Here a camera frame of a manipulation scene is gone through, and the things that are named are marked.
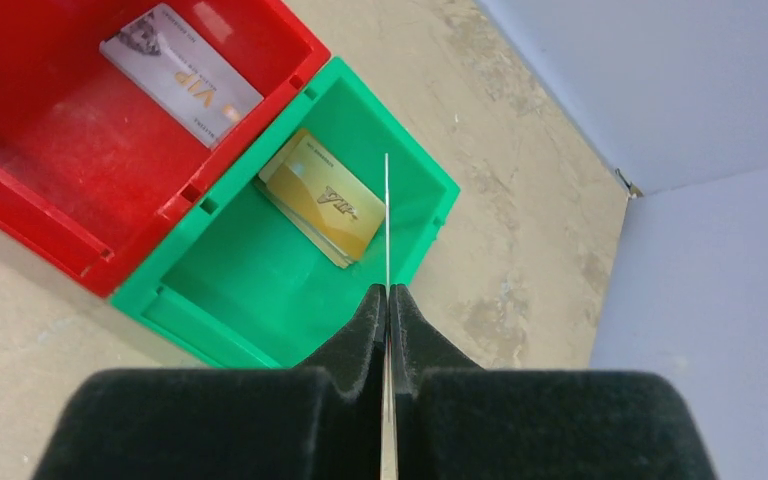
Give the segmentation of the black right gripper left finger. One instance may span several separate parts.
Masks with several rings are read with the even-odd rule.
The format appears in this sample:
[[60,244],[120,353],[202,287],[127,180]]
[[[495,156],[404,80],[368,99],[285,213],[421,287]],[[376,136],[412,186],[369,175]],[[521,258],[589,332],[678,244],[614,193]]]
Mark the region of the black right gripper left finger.
[[376,479],[386,290],[288,369],[109,369],[66,403],[37,479]]

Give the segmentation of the silver credit card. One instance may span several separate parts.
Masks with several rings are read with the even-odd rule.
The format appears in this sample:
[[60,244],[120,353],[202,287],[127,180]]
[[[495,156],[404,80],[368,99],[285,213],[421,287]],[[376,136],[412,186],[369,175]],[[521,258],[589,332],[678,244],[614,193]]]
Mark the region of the silver credit card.
[[168,4],[99,45],[100,52],[204,146],[214,149],[263,95]]

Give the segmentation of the green plastic bin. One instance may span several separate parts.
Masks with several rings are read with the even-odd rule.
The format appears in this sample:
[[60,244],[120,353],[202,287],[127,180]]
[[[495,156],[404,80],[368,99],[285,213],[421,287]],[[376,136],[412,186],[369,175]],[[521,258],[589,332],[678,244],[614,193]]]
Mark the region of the green plastic bin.
[[335,266],[254,185],[299,129],[378,197],[389,154],[391,282],[409,283],[459,186],[341,58],[331,59],[113,295],[113,305],[212,366],[291,367],[385,282],[384,228]]

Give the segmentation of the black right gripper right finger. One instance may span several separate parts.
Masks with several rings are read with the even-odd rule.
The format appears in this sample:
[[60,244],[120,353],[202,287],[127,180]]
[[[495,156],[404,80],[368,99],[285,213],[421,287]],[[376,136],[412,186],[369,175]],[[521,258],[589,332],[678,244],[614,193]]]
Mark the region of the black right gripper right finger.
[[402,479],[712,479],[683,397],[639,371],[485,369],[389,292]]

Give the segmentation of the gold credit card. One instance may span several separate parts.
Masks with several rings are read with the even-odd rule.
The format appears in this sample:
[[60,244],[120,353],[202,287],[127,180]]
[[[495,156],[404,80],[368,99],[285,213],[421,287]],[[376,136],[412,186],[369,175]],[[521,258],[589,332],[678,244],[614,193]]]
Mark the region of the gold credit card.
[[348,256],[342,253],[330,240],[314,229],[308,222],[293,212],[281,202],[274,194],[268,191],[266,184],[261,180],[255,180],[254,185],[266,198],[281,211],[290,222],[295,225],[332,263],[341,269],[346,269],[354,263]]

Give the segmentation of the red plastic bin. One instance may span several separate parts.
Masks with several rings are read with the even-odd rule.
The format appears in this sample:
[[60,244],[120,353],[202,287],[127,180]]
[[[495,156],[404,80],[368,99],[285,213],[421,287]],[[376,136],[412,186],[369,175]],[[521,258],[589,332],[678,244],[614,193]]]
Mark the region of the red plastic bin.
[[[102,51],[155,53],[162,25],[254,90],[215,141]],[[329,58],[281,1],[0,1],[0,229],[110,295]]]

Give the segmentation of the gold card with stripe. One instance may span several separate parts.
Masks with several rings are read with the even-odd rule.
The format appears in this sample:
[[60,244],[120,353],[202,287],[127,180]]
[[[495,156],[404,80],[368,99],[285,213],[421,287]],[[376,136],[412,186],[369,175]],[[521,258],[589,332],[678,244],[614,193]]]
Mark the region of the gold card with stripe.
[[306,181],[313,164],[309,140],[307,129],[297,130],[258,173],[263,192],[275,202],[312,196]]

